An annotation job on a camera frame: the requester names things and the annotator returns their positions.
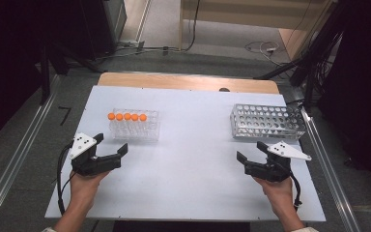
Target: test tube rack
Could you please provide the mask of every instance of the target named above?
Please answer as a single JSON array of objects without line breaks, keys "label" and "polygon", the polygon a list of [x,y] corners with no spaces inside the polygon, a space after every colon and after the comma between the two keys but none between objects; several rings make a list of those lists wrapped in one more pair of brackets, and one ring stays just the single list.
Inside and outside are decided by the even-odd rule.
[{"label": "test tube rack", "polygon": [[291,106],[236,103],[230,121],[234,138],[299,139],[306,132],[300,110]]},{"label": "test tube rack", "polygon": [[158,112],[154,110],[114,108],[107,115],[112,137],[158,141]]}]

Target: sleeve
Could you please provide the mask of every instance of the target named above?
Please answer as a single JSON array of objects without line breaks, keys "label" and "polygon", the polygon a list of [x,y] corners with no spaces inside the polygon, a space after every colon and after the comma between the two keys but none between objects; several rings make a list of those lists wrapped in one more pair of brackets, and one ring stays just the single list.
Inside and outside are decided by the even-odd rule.
[{"label": "sleeve", "polygon": [[306,228],[303,228],[303,229],[294,230],[292,232],[318,232],[318,230],[316,230],[312,227],[306,227]]},{"label": "sleeve", "polygon": [[42,232],[56,232],[56,230],[52,229],[51,227],[47,227]]}]

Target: hand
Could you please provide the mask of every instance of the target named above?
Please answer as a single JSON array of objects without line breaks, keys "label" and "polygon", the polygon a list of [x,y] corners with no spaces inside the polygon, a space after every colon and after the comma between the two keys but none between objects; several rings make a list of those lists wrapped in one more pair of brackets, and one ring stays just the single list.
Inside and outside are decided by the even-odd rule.
[{"label": "hand", "polygon": [[294,209],[291,178],[275,183],[255,177],[254,180],[262,186],[264,194],[271,203],[273,212],[278,216],[285,231],[305,227]]},{"label": "hand", "polygon": [[71,203],[86,207],[89,211],[94,204],[95,195],[98,192],[100,181],[108,175],[109,172],[100,173],[97,176],[85,177],[71,172]]},{"label": "hand", "polygon": [[92,208],[100,181],[109,172],[93,177],[84,177],[71,172],[71,202],[68,209],[54,226],[57,232],[77,232],[87,213]]}]

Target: wire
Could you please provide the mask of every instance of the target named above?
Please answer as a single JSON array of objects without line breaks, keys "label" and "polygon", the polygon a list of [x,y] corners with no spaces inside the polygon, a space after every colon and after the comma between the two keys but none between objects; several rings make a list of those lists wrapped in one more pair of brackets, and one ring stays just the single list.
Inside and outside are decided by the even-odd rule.
[{"label": "wire", "polygon": [[93,227],[92,227],[92,229],[90,230],[90,232],[95,232],[96,227],[98,226],[99,222],[100,222],[100,220],[96,220],[96,221],[95,221],[95,224],[93,225]]},{"label": "wire", "polygon": [[62,195],[63,195],[63,190],[65,190],[65,187],[66,187],[66,185],[71,181],[71,178],[73,178],[73,176],[74,175],[76,175],[76,172],[74,172],[70,177],[69,177],[69,179],[65,182],[65,184],[63,185],[63,187],[62,187]]},{"label": "wire", "polygon": [[194,15],[194,24],[192,25],[192,41],[191,44],[188,46],[188,48],[184,49],[184,51],[189,51],[192,46],[194,45],[195,42],[195,26],[197,24],[197,16],[198,16],[198,10],[200,9],[200,0],[197,2],[197,8],[195,10],[195,15]]},{"label": "wire", "polygon": [[163,51],[163,52],[166,52],[166,51],[187,52],[187,51],[189,51],[193,47],[194,42],[195,42],[195,28],[196,28],[196,24],[197,24],[197,16],[198,16],[199,8],[200,8],[200,2],[201,2],[201,0],[198,0],[198,2],[197,2],[197,8],[195,10],[195,15],[194,15],[194,23],[193,23],[193,26],[192,26],[192,41],[191,41],[191,44],[188,46],[188,48],[178,49],[177,47],[172,47],[172,46],[145,46],[145,47],[139,48],[139,47],[135,47],[135,46],[125,46],[125,47],[122,47],[122,48],[119,48],[119,49],[115,50],[115,52],[118,52],[118,51],[121,51],[121,50],[129,50],[129,49],[136,49],[137,51],[132,52],[132,53],[128,53],[128,54],[122,54],[122,55],[104,56],[104,57],[100,57],[99,59],[107,59],[107,58],[113,58],[113,57],[126,57],[126,56],[130,56],[130,55],[138,55],[138,54],[143,54],[143,53],[153,52],[153,51]]},{"label": "wire", "polygon": [[295,31],[300,27],[302,24],[303,20],[305,19],[306,14],[308,13],[309,7],[311,6],[312,0],[309,0],[308,6],[306,7],[305,13],[303,13],[302,19],[300,20],[300,23],[295,27],[295,29],[291,32],[291,35],[289,36],[288,42],[286,44],[289,44],[289,41],[291,40],[292,35],[294,34]]},{"label": "wire", "polygon": [[68,149],[71,148],[72,145],[73,145],[73,141],[63,148],[62,152],[59,155],[58,164],[57,164],[56,180],[57,180],[57,192],[58,192],[58,206],[59,206],[59,210],[61,214],[65,213],[65,205],[63,204],[63,199],[62,199],[63,190],[61,189],[62,161],[65,156],[65,153],[68,151]]},{"label": "wire", "polygon": [[294,185],[295,188],[297,189],[297,196],[295,197],[294,200],[294,208],[295,211],[297,211],[298,207],[302,204],[302,202],[300,202],[300,182],[298,182],[297,178],[294,176],[294,173],[292,171],[290,172],[290,175],[292,180],[294,180]]}]

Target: orange cap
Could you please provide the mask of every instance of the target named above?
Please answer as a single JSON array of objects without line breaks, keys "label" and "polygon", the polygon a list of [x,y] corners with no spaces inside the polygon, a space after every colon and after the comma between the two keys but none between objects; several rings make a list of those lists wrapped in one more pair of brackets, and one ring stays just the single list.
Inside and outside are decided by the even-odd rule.
[{"label": "orange cap", "polygon": [[125,113],[125,119],[126,119],[126,120],[130,120],[130,119],[131,119],[131,115],[130,115],[130,113]]},{"label": "orange cap", "polygon": [[114,115],[114,113],[109,113],[109,114],[107,114],[107,118],[109,119],[109,120],[114,120],[115,119],[115,115]]},{"label": "orange cap", "polygon": [[147,116],[145,114],[140,114],[140,121],[144,122],[147,120]]},{"label": "orange cap", "polygon": [[131,120],[132,121],[137,121],[138,120],[138,115],[137,114],[131,114]]},{"label": "orange cap", "polygon": [[123,120],[123,114],[121,114],[121,113],[116,114],[116,120],[117,121],[122,121]]}]

